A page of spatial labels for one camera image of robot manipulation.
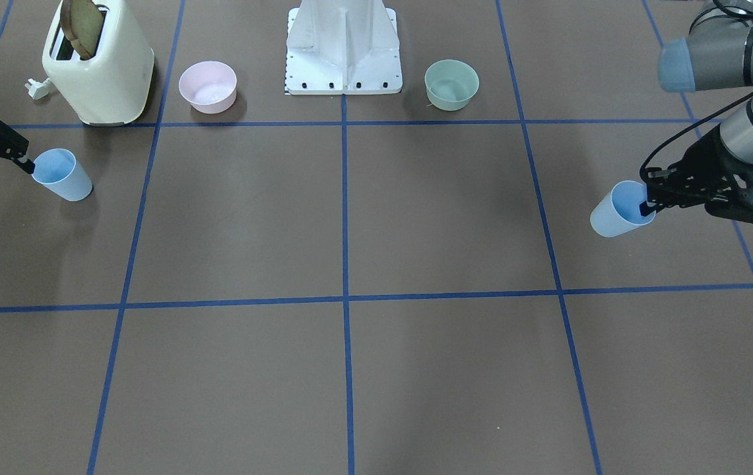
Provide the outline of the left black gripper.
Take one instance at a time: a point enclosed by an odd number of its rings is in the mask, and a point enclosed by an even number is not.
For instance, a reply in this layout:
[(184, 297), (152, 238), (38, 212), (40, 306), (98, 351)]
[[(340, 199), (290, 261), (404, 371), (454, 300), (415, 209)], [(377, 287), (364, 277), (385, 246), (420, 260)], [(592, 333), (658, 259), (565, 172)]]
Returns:
[(659, 151), (683, 134), (659, 145), (639, 168), (639, 178), (647, 186), (647, 198), (639, 204), (641, 218), (654, 218), (664, 208), (702, 205), (716, 195), (722, 177), (720, 161), (727, 156), (720, 126), (690, 145), (678, 162), (664, 169), (649, 166)]

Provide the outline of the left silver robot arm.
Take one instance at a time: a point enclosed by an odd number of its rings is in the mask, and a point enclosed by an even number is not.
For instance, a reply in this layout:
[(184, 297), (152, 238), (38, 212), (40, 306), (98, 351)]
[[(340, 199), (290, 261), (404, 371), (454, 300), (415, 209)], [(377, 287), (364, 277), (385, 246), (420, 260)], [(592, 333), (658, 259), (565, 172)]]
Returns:
[(659, 83), (670, 92), (752, 92), (726, 106), (729, 116), (678, 162), (643, 163), (647, 198), (639, 213), (702, 205), (712, 216), (753, 224), (753, 1), (706, 2), (688, 35), (663, 46)]

